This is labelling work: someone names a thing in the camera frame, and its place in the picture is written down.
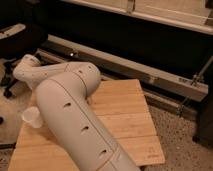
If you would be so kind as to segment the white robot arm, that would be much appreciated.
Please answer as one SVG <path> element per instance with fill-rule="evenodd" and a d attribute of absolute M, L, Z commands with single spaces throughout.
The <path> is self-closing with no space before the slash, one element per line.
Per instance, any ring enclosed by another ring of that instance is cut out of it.
<path fill-rule="evenodd" d="M 43 66 L 26 54 L 13 75 L 35 91 L 39 112 L 80 171 L 140 171 L 87 103 L 101 82 L 94 64 Z"/>

